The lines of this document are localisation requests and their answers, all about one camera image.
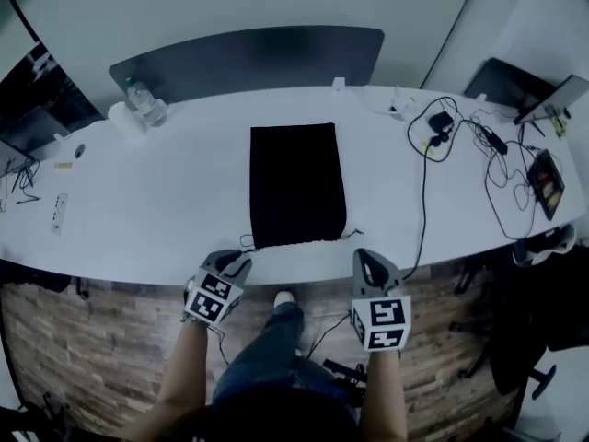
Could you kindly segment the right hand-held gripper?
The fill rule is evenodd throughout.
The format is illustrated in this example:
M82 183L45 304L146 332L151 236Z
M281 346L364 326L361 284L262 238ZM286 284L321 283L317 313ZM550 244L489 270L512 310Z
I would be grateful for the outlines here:
M404 348L411 328L411 298L398 267L369 249L352 256L352 326L366 352Z

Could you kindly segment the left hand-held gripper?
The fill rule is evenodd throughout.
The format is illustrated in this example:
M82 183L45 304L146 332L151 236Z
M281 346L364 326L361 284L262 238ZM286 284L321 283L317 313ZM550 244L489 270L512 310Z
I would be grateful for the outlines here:
M211 252L186 284L181 320L221 323L238 305L251 268L241 250Z

